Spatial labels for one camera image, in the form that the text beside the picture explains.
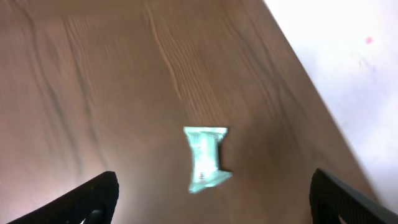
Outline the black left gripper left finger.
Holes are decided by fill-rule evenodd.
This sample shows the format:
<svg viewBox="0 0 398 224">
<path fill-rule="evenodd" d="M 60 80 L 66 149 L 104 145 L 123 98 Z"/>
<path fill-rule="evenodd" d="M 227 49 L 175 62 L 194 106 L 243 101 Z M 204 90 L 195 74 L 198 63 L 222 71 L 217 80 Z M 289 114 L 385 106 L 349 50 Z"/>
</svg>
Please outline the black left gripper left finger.
<svg viewBox="0 0 398 224">
<path fill-rule="evenodd" d="M 116 173 L 106 171 L 10 224 L 110 224 L 118 198 Z"/>
</svg>

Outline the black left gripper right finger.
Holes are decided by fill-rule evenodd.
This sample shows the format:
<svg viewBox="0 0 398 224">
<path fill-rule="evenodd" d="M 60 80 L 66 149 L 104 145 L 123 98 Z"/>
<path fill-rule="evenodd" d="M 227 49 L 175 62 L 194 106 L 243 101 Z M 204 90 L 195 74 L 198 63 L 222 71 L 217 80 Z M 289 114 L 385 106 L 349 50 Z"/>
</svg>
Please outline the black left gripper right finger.
<svg viewBox="0 0 398 224">
<path fill-rule="evenodd" d="M 397 214 L 322 169 L 312 176 L 309 200 L 313 224 L 397 223 Z"/>
</svg>

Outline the mint green packet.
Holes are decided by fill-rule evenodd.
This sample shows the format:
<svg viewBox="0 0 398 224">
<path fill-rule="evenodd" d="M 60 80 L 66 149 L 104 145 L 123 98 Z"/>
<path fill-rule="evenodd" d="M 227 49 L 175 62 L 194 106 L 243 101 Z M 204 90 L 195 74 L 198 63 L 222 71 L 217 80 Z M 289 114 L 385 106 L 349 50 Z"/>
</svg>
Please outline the mint green packet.
<svg viewBox="0 0 398 224">
<path fill-rule="evenodd" d="M 200 191 L 216 187 L 232 176 L 220 169 L 218 146 L 228 133 L 226 127 L 184 127 L 192 153 L 192 174 L 188 191 Z"/>
</svg>

